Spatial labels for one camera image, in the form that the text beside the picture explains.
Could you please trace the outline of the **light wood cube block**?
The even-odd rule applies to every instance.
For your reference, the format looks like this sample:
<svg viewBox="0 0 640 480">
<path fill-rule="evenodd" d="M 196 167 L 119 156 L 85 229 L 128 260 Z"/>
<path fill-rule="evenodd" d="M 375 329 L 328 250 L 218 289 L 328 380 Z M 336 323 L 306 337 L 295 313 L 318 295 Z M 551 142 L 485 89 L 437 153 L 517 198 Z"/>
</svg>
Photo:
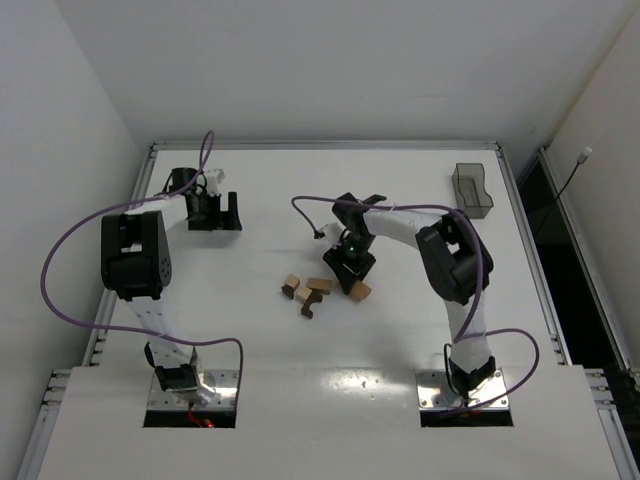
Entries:
<svg viewBox="0 0 640 480">
<path fill-rule="evenodd" d="M 289 274 L 284 281 L 284 288 L 290 291 L 295 292 L 300 285 L 300 278 Z"/>
<path fill-rule="evenodd" d="M 312 289 L 308 287 L 300 287 L 296 290 L 295 298 L 297 301 L 304 304 L 309 299 L 312 293 Z"/>
</svg>

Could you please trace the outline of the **grey translucent plastic bin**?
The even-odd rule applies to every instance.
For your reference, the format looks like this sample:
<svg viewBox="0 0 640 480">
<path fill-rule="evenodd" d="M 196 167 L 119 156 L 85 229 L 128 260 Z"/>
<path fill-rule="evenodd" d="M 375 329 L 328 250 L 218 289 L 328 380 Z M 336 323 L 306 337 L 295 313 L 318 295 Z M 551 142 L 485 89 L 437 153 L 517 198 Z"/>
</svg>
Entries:
<svg viewBox="0 0 640 480">
<path fill-rule="evenodd" d="M 481 163 L 457 163 L 451 175 L 457 208 L 470 219 L 484 219 L 494 207 L 485 180 Z"/>
</svg>

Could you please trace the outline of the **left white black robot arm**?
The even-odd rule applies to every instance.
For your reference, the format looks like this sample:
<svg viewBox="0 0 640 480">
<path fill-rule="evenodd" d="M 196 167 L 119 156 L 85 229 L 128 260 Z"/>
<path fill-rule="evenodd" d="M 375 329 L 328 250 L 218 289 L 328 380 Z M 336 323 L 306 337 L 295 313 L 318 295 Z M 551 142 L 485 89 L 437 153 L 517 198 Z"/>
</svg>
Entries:
<svg viewBox="0 0 640 480">
<path fill-rule="evenodd" d="M 242 230 L 237 193 L 221 208 L 222 169 L 171 170 L 164 190 L 101 220 L 101 278 L 135 313 L 145 331 L 144 354 L 162 391 L 190 405 L 205 406 L 216 395 L 213 376 L 202 367 L 196 347 L 180 343 L 180 323 L 168 312 L 166 290 L 173 267 L 167 232 L 185 223 L 191 231 Z"/>
</svg>

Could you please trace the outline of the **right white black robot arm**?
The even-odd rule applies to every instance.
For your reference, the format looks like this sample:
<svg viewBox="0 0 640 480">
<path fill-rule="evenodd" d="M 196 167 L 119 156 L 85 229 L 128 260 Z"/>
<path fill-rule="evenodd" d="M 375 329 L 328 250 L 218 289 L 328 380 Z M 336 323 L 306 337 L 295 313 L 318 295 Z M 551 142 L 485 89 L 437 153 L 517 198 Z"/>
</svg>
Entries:
<svg viewBox="0 0 640 480">
<path fill-rule="evenodd" d="M 467 399 L 496 369 L 486 339 L 482 299 L 493 260 L 461 211 L 435 219 L 421 212 L 380 209 L 385 199 L 381 195 L 363 201 L 350 193 L 340 196 L 332 212 L 344 228 L 323 260 L 337 277 L 343 293 L 349 295 L 376 262 L 369 252 L 376 237 L 387 237 L 416 249 L 429 284 L 444 301 L 448 315 L 450 383 Z"/>
</svg>

